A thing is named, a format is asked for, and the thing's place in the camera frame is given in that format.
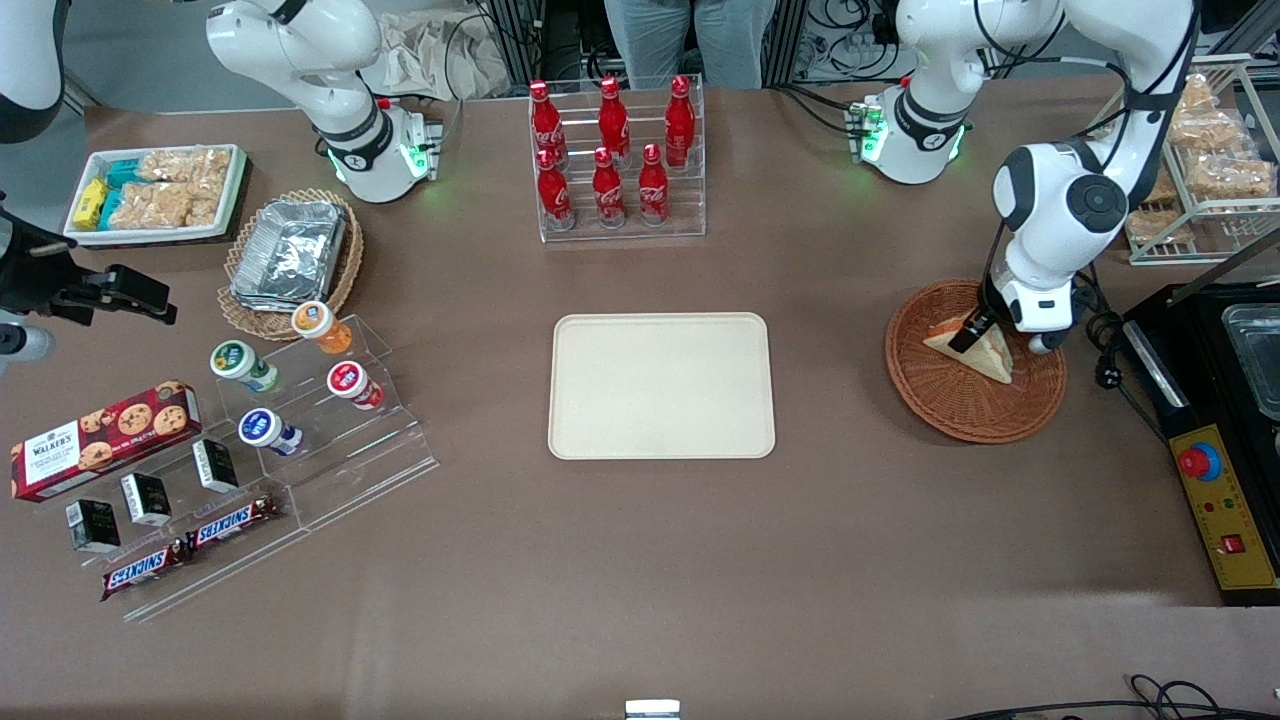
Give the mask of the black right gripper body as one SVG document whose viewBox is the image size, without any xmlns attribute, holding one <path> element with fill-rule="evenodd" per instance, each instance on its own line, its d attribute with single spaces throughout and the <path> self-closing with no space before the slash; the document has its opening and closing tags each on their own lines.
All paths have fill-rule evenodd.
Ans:
<svg viewBox="0 0 1280 720">
<path fill-rule="evenodd" d="M 76 264 L 70 251 L 74 240 L 40 228 L 1 210 L 9 229 L 9 243 L 1 259 L 1 306 L 15 315 L 59 316 L 69 322 L 88 322 L 91 310 L 64 302 L 67 290 L 77 290 L 86 270 Z"/>
</svg>

